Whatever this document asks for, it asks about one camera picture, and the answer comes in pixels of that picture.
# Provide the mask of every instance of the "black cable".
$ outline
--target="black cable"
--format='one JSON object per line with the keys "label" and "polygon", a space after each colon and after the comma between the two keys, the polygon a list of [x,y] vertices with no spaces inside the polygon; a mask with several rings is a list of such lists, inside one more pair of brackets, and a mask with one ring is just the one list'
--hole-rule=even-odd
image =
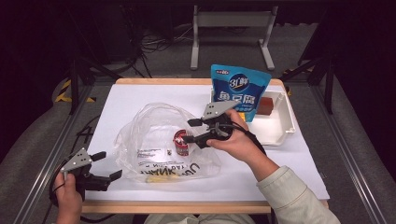
{"label": "black cable", "polygon": [[61,187],[63,187],[63,186],[64,186],[64,183],[62,183],[62,185],[56,187],[56,188],[52,191],[52,193],[56,193],[56,190],[59,189],[59,188],[61,188]]}
{"label": "black cable", "polygon": [[[123,72],[127,71],[127,70],[130,69],[131,67],[132,67],[132,63],[127,63],[127,64],[126,64],[125,66],[123,66],[123,67],[116,68],[116,69],[109,70],[109,71],[111,71],[111,72],[113,72],[113,73],[115,73],[115,74],[120,74],[120,73],[123,73]],[[98,77],[107,76],[107,74],[105,74],[105,73],[96,72],[96,71],[93,71],[93,74],[94,74],[95,76],[98,76]]]}
{"label": "black cable", "polygon": [[88,223],[99,223],[99,222],[103,222],[111,217],[114,217],[116,214],[110,214],[108,216],[99,218],[99,219],[90,219],[87,217],[79,217],[79,220],[83,221],[83,222],[88,222]]}
{"label": "black cable", "polygon": [[[150,41],[147,40],[147,41],[143,42],[141,44],[141,48],[146,49],[146,50],[144,50],[145,53],[152,53],[155,51],[164,51],[164,50],[168,49],[169,47],[171,47],[172,45],[180,43],[180,42],[188,39],[187,37],[184,37],[184,35],[186,35],[191,29],[192,29],[192,27],[189,28],[186,32],[184,32],[180,36],[174,36],[173,40],[170,43],[166,39],[157,37],[156,39],[152,39]],[[156,44],[156,47],[148,48],[147,45],[151,45],[151,44]]]}
{"label": "black cable", "polygon": [[254,145],[256,145],[256,147],[262,152],[264,153],[264,155],[267,155],[267,153],[265,152],[264,147],[262,146],[262,144],[259,142],[259,140],[257,139],[256,135],[254,133],[251,133],[250,131],[245,130],[241,125],[233,122],[233,124],[220,124],[219,127],[225,127],[225,128],[232,128],[232,129],[236,129],[238,131],[241,131],[242,133],[244,133],[253,143]]}
{"label": "black cable", "polygon": [[87,128],[94,120],[99,119],[100,116],[101,116],[101,115],[96,115],[95,117],[93,117],[93,119],[90,119],[90,120],[85,124],[84,128],[83,128],[81,131],[79,131],[77,134],[82,134],[82,133],[86,130],[86,128]]}
{"label": "black cable", "polygon": [[152,78],[151,72],[149,71],[149,68],[148,68],[148,66],[146,64],[146,59],[142,58],[142,61],[143,61],[143,65],[145,65],[146,71],[148,72],[148,76]]}
{"label": "black cable", "polygon": [[132,66],[134,69],[134,73],[140,75],[141,77],[145,77],[136,67]]}
{"label": "black cable", "polygon": [[225,32],[233,33],[236,35],[240,35],[247,30],[247,27],[227,27],[227,28],[222,28],[221,30],[223,30]]}
{"label": "black cable", "polygon": [[73,146],[72,146],[72,148],[70,149],[70,154],[73,153],[73,151],[74,151],[74,149],[75,149],[75,147],[76,147],[76,145],[77,145],[78,139],[79,139],[79,135],[76,137],[76,139],[75,139],[75,141],[74,141],[74,143],[73,143]]}
{"label": "black cable", "polygon": [[52,208],[52,203],[49,204],[49,208],[47,209],[46,215],[43,218],[43,222],[42,224],[45,224],[47,221],[47,218],[49,218],[49,214],[50,214],[50,209]]}

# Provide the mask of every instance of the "sleeve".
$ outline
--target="sleeve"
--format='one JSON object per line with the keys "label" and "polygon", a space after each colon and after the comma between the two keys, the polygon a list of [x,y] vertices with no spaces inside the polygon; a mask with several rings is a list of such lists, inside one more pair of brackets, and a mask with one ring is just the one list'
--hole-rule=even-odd
{"label": "sleeve", "polygon": [[289,167],[282,166],[257,187],[273,207],[281,224],[340,223]]}

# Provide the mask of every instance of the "plastic bag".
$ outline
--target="plastic bag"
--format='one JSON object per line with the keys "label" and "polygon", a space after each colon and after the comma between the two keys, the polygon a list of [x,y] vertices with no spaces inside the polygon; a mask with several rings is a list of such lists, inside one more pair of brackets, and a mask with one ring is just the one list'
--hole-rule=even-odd
{"label": "plastic bag", "polygon": [[122,173],[144,182],[174,182],[216,175],[221,167],[215,149],[185,144],[181,136],[199,135],[205,126],[190,127],[195,117],[163,103],[148,104],[125,125],[115,140]]}

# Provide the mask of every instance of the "human hand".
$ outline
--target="human hand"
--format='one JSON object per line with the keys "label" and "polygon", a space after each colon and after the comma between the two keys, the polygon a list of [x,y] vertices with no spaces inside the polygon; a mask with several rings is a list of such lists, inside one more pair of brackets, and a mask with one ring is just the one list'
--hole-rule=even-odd
{"label": "human hand", "polygon": [[[237,123],[243,129],[248,131],[248,125],[242,120],[238,112],[236,112],[234,109],[230,109],[226,111],[226,114],[233,122]],[[260,151],[247,135],[237,129],[233,130],[233,134],[226,141],[209,139],[206,143],[210,147],[224,150],[236,159],[245,162],[248,162],[251,155],[255,155]]]}
{"label": "human hand", "polygon": [[76,178],[68,174],[66,180],[59,173],[55,179],[56,198],[58,199],[59,212],[56,223],[79,223],[82,210],[82,198],[76,191]]}
{"label": "human hand", "polygon": [[[239,114],[234,110],[226,112],[231,120],[239,124],[243,129],[248,131],[248,125],[242,120]],[[272,174],[279,166],[271,161],[262,151],[243,132],[234,129],[231,137],[226,141],[209,139],[206,141],[210,147],[215,147],[228,152],[237,160],[244,161],[253,172],[258,181],[263,180]]]}

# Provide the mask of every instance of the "white tabletop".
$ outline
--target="white tabletop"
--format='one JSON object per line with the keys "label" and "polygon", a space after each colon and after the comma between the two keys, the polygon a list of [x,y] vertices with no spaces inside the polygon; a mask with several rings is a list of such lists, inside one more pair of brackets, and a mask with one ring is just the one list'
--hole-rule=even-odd
{"label": "white tabletop", "polygon": [[[268,91],[283,91],[269,86]],[[103,113],[88,148],[90,155],[106,151],[107,157],[92,164],[95,175],[110,175],[120,169],[115,163],[113,143],[120,129],[148,103],[166,103],[182,107],[200,118],[209,101],[211,85],[121,85],[112,86]],[[318,174],[309,148],[292,112],[296,132],[278,147],[265,147],[268,157],[278,165],[289,166],[320,200],[329,194]],[[217,150],[221,160],[218,175],[176,183],[138,183],[122,177],[108,191],[87,191],[89,201],[141,202],[259,202],[265,198],[256,187],[253,173],[243,162]]]}

